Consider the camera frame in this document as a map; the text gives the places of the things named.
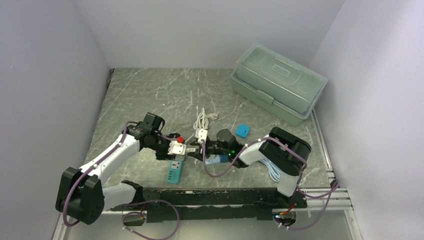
toolbox lid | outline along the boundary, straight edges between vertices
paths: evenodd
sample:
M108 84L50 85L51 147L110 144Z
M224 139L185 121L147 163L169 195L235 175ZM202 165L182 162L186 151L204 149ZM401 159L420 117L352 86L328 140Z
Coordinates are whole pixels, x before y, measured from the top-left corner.
M255 89L258 98L282 105L302 119L309 116L328 81L259 44L238 59L231 77Z

gray marble tabletop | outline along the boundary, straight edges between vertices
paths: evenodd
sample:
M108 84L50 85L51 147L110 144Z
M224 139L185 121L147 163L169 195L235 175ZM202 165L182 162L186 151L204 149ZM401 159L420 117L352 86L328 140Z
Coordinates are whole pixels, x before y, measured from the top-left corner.
M311 117L299 126L292 126L250 102L232 90L232 69L203 68L117 68L114 70L98 117L94 136L85 162L110 146L121 133L126 121L142 121L147 112L166 120L164 134L179 133L188 138L194 132L193 123L201 108L207 114L217 113L209 123L208 135L216 139L221 129L234 135L240 124L250 126L250 136L237 137L244 144L266 135L278 126L312 146L308 168L301 182L303 188L328 187L326 166ZM219 174L229 163L208 167ZM169 161L155 159L155 152L143 149L122 164L105 183L113 186L123 180L144 187L157 188L255 188L275 187L263 164L256 162L247 168L232 167L220 178L209 177L201 161L186 157L179 184L167 182Z

plastic storage box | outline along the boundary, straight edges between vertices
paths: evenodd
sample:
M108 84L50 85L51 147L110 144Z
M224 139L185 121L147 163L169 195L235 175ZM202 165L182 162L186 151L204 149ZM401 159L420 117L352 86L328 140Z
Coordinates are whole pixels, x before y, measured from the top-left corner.
M234 91L294 126L309 116L328 81L259 44L240 57L231 78Z

white wall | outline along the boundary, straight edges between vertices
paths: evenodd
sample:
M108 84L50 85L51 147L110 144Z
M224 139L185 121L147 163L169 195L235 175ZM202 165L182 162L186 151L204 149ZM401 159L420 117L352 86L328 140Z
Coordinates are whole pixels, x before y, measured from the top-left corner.
M364 238L423 239L424 2L346 0L310 67Z
M109 67L72 0L0 3L0 239L51 239L62 172L84 162Z
M76 2L112 68L233 68L255 42L308 66L344 0Z

small blue cube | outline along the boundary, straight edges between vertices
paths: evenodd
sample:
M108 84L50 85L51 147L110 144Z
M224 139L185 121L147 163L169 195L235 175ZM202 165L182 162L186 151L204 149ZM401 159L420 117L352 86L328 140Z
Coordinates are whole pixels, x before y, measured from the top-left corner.
M240 124L240 126L237 127L237 130L235 130L235 134L241 138L245 138L248 136L250 130L251 128L249 126Z

